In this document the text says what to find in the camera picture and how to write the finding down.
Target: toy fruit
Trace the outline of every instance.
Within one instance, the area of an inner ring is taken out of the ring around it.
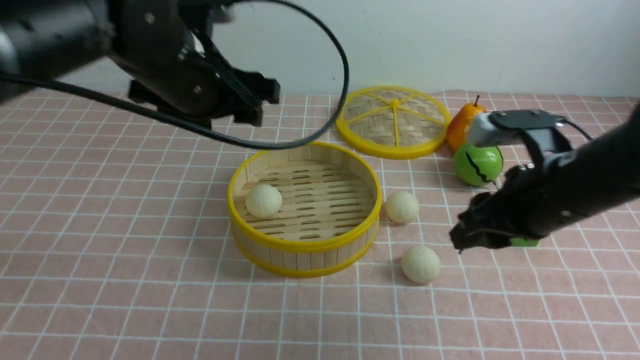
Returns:
[[[467,142],[466,135],[469,126],[476,115],[486,113],[484,106],[478,104],[480,95],[476,97],[475,102],[470,102],[462,107],[456,116],[451,119],[447,127],[447,142],[453,152],[456,152],[462,144]]]
[[[493,183],[502,173],[504,158],[497,147],[464,143],[453,158],[456,175],[471,186]]]

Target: yellow plastic rim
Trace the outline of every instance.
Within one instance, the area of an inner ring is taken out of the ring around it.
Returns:
[[[369,248],[371,248],[371,245],[373,245],[373,242],[377,235],[378,235],[378,225],[376,225],[376,230],[374,231],[373,236],[371,237],[371,241],[369,241],[368,244],[365,245],[365,247],[361,251],[359,251],[357,254],[349,258],[347,261],[343,263],[339,263],[338,265],[332,266],[330,268],[315,269],[315,270],[293,270],[293,269],[281,268],[278,266],[271,265],[265,261],[262,261],[256,258],[249,251],[247,251],[244,248],[244,246],[240,243],[240,241],[238,241],[235,234],[234,234],[234,239],[236,240],[236,246],[238,247],[240,252],[242,252],[243,255],[247,258],[247,260],[251,261],[255,266],[276,275],[281,275],[286,277],[297,277],[299,279],[308,279],[312,277],[320,277],[320,276],[335,274],[355,264],[358,260],[360,260],[364,256],[364,254],[367,253],[367,251],[369,251]]]
[[[280,238],[276,238],[275,236],[270,236],[270,235],[261,233],[260,231],[254,229],[246,221],[244,221],[244,219],[240,216],[240,214],[236,209],[236,206],[234,205],[234,196],[233,196],[234,184],[236,183],[237,177],[240,175],[240,173],[244,171],[244,169],[253,160],[255,160],[256,158],[259,158],[260,156],[264,156],[267,153],[267,151],[261,151],[256,155],[252,156],[251,158],[249,158],[248,160],[246,160],[245,162],[243,162],[238,167],[236,172],[234,172],[234,175],[231,177],[231,181],[229,182],[229,187],[227,190],[227,206],[228,206],[231,221],[236,226],[238,226],[240,231],[242,231],[249,239],[251,239],[251,241],[259,243],[265,247],[268,247],[274,250],[284,251],[284,252],[324,252],[328,250],[337,249],[348,243],[351,243],[352,241],[355,241],[361,235],[366,233],[369,230],[369,228],[371,228],[371,226],[375,223],[377,217],[380,214],[380,209],[382,208],[382,189],[380,188],[380,181],[378,180],[378,177],[376,176],[376,173],[373,170],[373,168],[371,168],[371,166],[369,166],[369,164],[366,161],[364,161],[361,157],[359,157],[355,152],[349,151],[341,146],[334,145],[332,143],[324,143],[324,142],[312,142],[307,146],[330,147],[332,149],[345,152],[355,160],[359,161],[367,169],[367,171],[369,172],[369,175],[373,177],[374,183],[376,185],[376,202],[373,206],[373,209],[371,210],[367,218],[363,222],[358,224],[358,226],[356,226],[354,229],[333,238],[323,239],[319,241],[299,242],[299,241],[283,240]]]
[[[354,121],[356,119],[359,119],[361,117],[364,117],[366,115],[369,115],[368,113],[366,114],[362,114],[360,116],[358,116],[357,118],[351,119],[349,122],[346,122],[344,120],[344,110],[340,113],[340,117],[338,118],[338,120],[336,121],[336,126],[338,128],[338,133],[340,133],[340,135],[342,136],[342,138],[344,139],[344,141],[348,144],[350,144],[351,146],[353,146],[356,150],[362,152],[363,154],[366,155],[370,155],[370,156],[375,156],[377,158],[383,158],[383,159],[391,159],[391,160],[409,160],[409,159],[417,159],[417,158],[421,158],[423,156],[427,156],[430,154],[433,154],[434,152],[436,152],[437,150],[439,150],[439,148],[441,148],[445,141],[446,141],[446,136],[447,136],[447,126],[449,125],[449,123],[451,122],[451,114],[449,113],[449,110],[447,110],[447,108],[437,99],[435,99],[432,96],[429,96],[427,94],[424,94],[422,92],[418,92],[416,90],[412,90],[409,88],[403,88],[401,86],[372,86],[369,88],[364,88],[361,89],[357,92],[354,92],[352,94],[350,94],[345,102],[345,106],[348,105],[353,98],[360,96],[360,95],[367,95],[367,96],[371,96],[377,100],[380,100],[382,102],[385,102],[388,104],[388,106],[382,107],[376,111],[379,110],[383,110],[386,108],[391,108],[391,102],[390,101],[386,101],[382,98],[379,98],[375,95],[371,95],[371,94],[367,94],[367,92],[370,92],[372,90],[383,90],[383,89],[387,89],[387,90],[397,90],[397,91],[402,91],[402,92],[408,92],[411,93],[411,95],[405,97],[404,99],[401,99],[399,101],[399,103],[402,103],[403,101],[410,99],[412,97],[423,97],[429,101],[431,101],[433,104],[435,104],[435,106],[438,108],[438,110],[440,110],[440,112],[442,112],[442,115],[444,116],[444,124],[440,123],[439,121],[433,120],[423,114],[414,112],[412,110],[403,108],[403,111],[407,111],[410,112],[416,116],[420,116],[422,118],[424,118],[427,121],[431,121],[431,122],[436,122],[437,124],[441,124],[442,125],[442,132],[440,134],[438,134],[438,136],[436,136],[435,138],[431,139],[430,141],[426,142],[426,143],[422,143],[420,145],[414,145],[414,146],[397,146],[397,137],[398,137],[398,124],[397,124],[397,116],[396,116],[396,109],[394,108],[394,123],[396,126],[396,146],[387,146],[387,145],[380,145],[378,143],[375,143],[373,141],[364,139],[362,137],[360,137],[358,134],[354,133],[348,126],[348,123],[351,121]]]

